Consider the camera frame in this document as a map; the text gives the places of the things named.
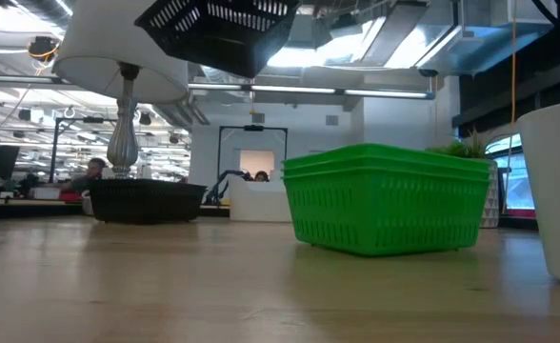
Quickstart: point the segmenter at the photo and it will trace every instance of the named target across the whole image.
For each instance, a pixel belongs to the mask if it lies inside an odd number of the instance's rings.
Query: green plastic basket
[[[285,162],[298,240],[391,255],[474,245],[488,164],[364,144]]]

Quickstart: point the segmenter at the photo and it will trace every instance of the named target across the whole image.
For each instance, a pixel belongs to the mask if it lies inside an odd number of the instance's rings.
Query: lamp shade
[[[118,62],[141,68],[132,98],[171,103],[188,91],[187,62],[166,56],[134,20],[153,0],[79,0],[53,71],[88,91],[118,98],[123,78]]]

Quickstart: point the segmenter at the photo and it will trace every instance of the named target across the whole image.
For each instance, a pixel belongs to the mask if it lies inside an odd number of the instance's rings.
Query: black basket
[[[299,0],[157,0],[135,25],[169,56],[252,78],[289,39]]]
[[[156,180],[98,180],[91,184],[97,220],[126,224],[190,221],[197,217],[206,187]]]

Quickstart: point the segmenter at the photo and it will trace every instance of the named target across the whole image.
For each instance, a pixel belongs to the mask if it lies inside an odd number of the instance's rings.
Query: man
[[[88,162],[88,170],[86,175],[76,178],[68,184],[61,186],[62,191],[72,191],[82,193],[90,188],[91,181],[98,180],[102,177],[102,170],[107,166],[107,163],[102,158],[92,158]]]

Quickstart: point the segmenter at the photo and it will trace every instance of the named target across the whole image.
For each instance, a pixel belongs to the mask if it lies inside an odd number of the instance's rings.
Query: white lamp
[[[134,26],[154,0],[79,0],[54,72],[88,91],[117,98],[118,122],[107,156],[127,177],[138,158],[132,118],[137,102],[172,103],[188,91],[187,62],[166,56]]]

